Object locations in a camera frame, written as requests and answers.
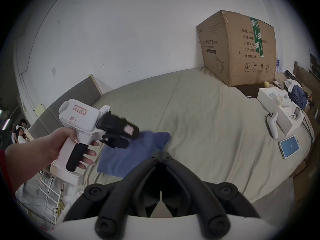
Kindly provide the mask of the person's left hand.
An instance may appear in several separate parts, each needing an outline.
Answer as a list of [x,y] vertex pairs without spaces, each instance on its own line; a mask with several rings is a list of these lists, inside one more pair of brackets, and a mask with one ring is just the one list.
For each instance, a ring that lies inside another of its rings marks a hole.
[[[75,144],[78,143],[76,130],[69,127],[60,127],[54,130],[54,132],[52,132],[51,134],[46,136],[46,143],[48,144],[46,144],[45,150],[50,157],[51,163],[58,158],[60,150],[67,138],[70,138],[71,141]],[[96,141],[92,141],[90,146],[96,147],[99,146],[99,143]],[[88,148],[85,150],[84,154],[92,157],[97,155],[94,150]],[[87,169],[85,164],[93,165],[94,162],[91,159],[82,156],[80,162],[78,163],[78,167],[81,169]]]

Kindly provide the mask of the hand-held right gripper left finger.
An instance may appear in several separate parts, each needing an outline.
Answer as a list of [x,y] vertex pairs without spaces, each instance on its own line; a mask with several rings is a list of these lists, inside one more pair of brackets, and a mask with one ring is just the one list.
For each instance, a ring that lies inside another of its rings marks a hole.
[[134,215],[138,215],[137,205],[133,204],[134,194],[137,190],[142,190],[150,174],[161,163],[162,154],[162,151],[156,151],[121,181],[105,185],[100,183],[88,185],[67,212],[64,222],[97,216],[94,222],[94,232],[100,239],[121,239],[132,206],[135,207]]

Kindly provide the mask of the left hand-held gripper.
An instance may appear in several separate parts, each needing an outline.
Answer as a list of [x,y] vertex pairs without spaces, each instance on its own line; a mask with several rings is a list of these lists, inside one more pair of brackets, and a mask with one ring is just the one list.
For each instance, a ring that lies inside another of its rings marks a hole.
[[108,105],[96,109],[75,99],[69,99],[60,106],[58,112],[63,126],[76,130],[78,143],[73,142],[70,137],[66,138],[57,159],[50,166],[50,173],[74,186],[83,182],[83,175],[75,170],[92,141],[101,141],[112,149],[126,149],[129,146],[127,139],[137,139],[140,135],[136,125],[126,118],[110,114],[110,131],[119,136],[103,136],[106,130],[98,129],[97,124],[103,115],[110,112]]

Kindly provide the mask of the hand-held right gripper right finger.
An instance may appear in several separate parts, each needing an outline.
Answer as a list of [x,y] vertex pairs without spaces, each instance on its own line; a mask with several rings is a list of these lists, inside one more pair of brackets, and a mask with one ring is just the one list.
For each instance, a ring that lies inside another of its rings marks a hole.
[[161,152],[161,165],[186,194],[182,215],[194,211],[201,234],[205,239],[221,239],[231,229],[229,215],[244,218],[260,216],[252,204],[230,182],[218,184],[202,181],[190,169],[175,160],[168,152]]

